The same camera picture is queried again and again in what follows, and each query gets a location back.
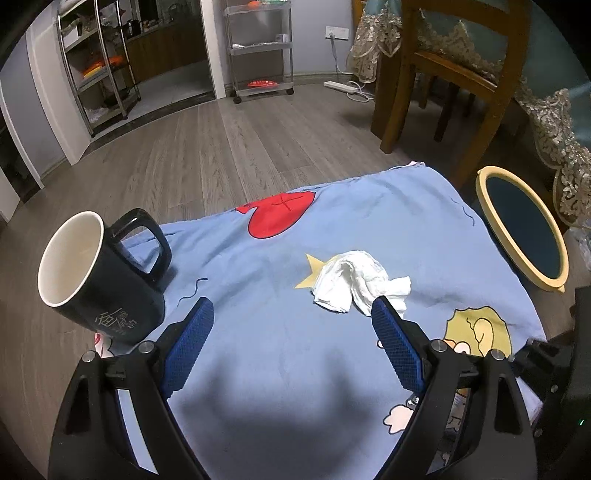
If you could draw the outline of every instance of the wall outlet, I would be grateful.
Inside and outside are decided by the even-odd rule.
[[[342,27],[326,27],[326,38],[330,38],[330,34],[335,34],[337,40],[348,40],[349,29]]]

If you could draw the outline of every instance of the chair leg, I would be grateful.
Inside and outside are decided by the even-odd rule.
[[[392,106],[388,125],[386,125],[386,131],[382,137],[382,143],[379,146],[384,153],[392,153],[394,144],[400,138],[402,128],[404,127],[404,120],[408,113],[408,105],[410,104],[410,96],[413,92],[416,74],[415,66],[411,63],[402,65],[400,68],[396,98]]]
[[[470,113],[472,112],[472,105],[474,105],[474,100],[476,100],[476,95],[473,93],[468,95],[468,101],[466,102],[466,105],[464,106],[464,112],[462,113],[465,118],[470,116]]]
[[[380,57],[378,81],[374,97],[374,116],[371,120],[371,132],[380,139],[384,136],[386,124],[388,123],[388,118],[390,118],[390,112],[392,111],[392,105],[396,97],[401,57],[401,49],[398,49],[392,58],[383,53]]]
[[[489,107],[482,125],[461,158],[456,171],[450,176],[450,182],[456,190],[460,190],[463,187],[470,175],[478,167],[480,159],[491,143],[496,131],[499,129],[504,112],[504,105],[499,106],[498,104],[493,104]]]
[[[517,126],[517,129],[515,130],[515,135],[513,135],[513,144],[514,145],[516,145],[517,142],[519,142],[523,138],[529,124],[530,124],[530,117],[526,114],[526,115],[524,115],[521,122],[519,122],[519,125]]]
[[[443,105],[443,110],[441,110],[441,115],[439,116],[439,121],[437,122],[437,129],[435,130],[435,135],[433,135],[433,140],[436,142],[440,142],[443,139],[443,134],[447,129],[449,119],[452,117],[453,106],[456,103],[456,98],[459,91],[460,87],[458,87],[458,85],[449,82],[445,105]]]
[[[436,78],[436,75],[423,73],[423,81],[421,82],[421,98],[418,101],[418,107],[422,108],[423,110],[425,110],[427,107],[427,100],[429,99],[431,88],[433,87],[433,82]]]

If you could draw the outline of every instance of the door frame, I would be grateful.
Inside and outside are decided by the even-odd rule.
[[[226,97],[226,88],[223,82],[222,58],[217,43],[217,32],[215,24],[214,0],[200,0],[201,18],[203,21],[203,33],[205,35],[205,46],[207,48],[207,60],[209,61],[209,72],[212,76],[213,91],[216,98]]]
[[[4,99],[4,92],[2,91],[2,81],[1,80],[0,80],[0,109],[2,110],[2,116],[4,117],[4,121],[6,122],[6,126],[8,127],[8,131],[10,132],[10,136],[12,137],[12,141],[14,142],[14,145],[16,146],[19,154],[21,155],[23,162],[25,163],[25,165],[29,169],[29,172],[31,172],[31,175],[35,179],[35,182],[37,183],[37,185],[39,185],[39,188],[41,188],[41,189],[45,188],[45,186],[41,182],[41,176],[39,175],[39,172],[33,166],[33,163],[31,162],[29,155],[27,155],[27,151],[25,150],[25,147],[22,146],[21,139],[19,138],[17,131],[14,128],[14,125],[12,123],[12,119],[10,118],[10,113],[8,112],[8,108],[6,106],[6,100]]]
[[[6,175],[0,168],[0,216],[6,223],[12,218],[20,201],[20,197],[12,188],[12,185],[10,185]]]

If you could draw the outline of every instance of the round mirror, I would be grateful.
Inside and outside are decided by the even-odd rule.
[[[486,221],[519,270],[544,290],[564,292],[566,246],[540,197],[516,175],[492,166],[478,172],[476,193]]]

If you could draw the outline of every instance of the mug handle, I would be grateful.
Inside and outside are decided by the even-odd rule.
[[[152,270],[150,270],[148,273],[145,273],[147,280],[153,284],[156,284],[162,278],[166,272],[166,269],[170,265],[170,261],[173,259],[173,253],[170,251],[170,245],[162,233],[162,230],[156,221],[150,216],[150,214],[141,208],[134,208],[133,210],[130,210],[124,214],[113,225],[111,225],[109,231],[111,232],[113,238],[120,242],[123,240],[125,235],[141,226],[150,230],[150,232],[152,232],[160,244],[160,253],[158,254],[156,263],[152,267]]]

